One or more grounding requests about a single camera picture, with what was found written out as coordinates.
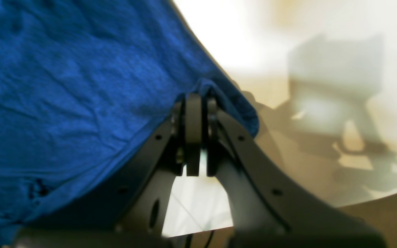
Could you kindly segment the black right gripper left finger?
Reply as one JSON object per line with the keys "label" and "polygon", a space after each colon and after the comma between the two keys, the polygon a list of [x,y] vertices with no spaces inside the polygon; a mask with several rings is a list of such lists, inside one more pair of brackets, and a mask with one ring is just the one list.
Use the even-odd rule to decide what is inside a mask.
{"label": "black right gripper left finger", "polygon": [[161,231],[172,185],[198,176],[203,141],[199,94],[171,113],[112,176],[66,207],[28,224],[14,248],[172,248]]}

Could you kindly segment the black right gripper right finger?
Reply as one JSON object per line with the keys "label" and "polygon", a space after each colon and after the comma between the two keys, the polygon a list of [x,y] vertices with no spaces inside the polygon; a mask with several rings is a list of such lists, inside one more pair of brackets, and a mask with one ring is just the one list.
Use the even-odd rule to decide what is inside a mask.
{"label": "black right gripper right finger", "polygon": [[382,235],[290,179],[248,131],[206,101],[207,175],[224,187],[235,235],[230,248],[385,248]]}

